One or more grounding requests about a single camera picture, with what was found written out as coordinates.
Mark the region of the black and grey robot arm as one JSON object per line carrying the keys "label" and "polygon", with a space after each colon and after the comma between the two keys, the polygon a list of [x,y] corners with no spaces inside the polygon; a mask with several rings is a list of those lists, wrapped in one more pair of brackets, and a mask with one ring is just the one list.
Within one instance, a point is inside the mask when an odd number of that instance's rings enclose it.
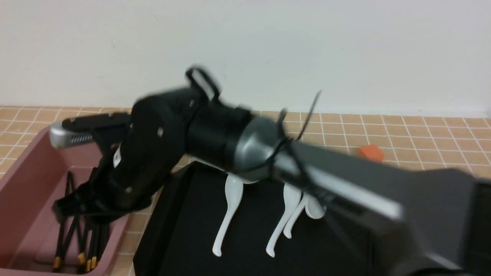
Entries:
{"label": "black and grey robot arm", "polygon": [[96,143],[90,179],[58,199],[58,221],[112,222],[146,208],[185,154],[247,181],[299,188],[369,229],[390,276],[489,276],[490,180],[447,168],[406,171],[302,143],[282,120],[253,115],[196,84],[154,93],[131,114],[76,117],[50,127],[54,148]]}

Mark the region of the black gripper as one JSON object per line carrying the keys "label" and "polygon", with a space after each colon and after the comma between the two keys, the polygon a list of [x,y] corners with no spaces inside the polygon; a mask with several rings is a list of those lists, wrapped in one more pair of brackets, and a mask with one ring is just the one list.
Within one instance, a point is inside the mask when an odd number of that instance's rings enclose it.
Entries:
{"label": "black gripper", "polygon": [[110,224],[143,207],[188,148],[186,135],[199,108],[215,96],[195,87],[153,93],[138,99],[130,114],[132,128],[95,184],[86,181],[56,200],[58,222],[83,217],[87,224]]}

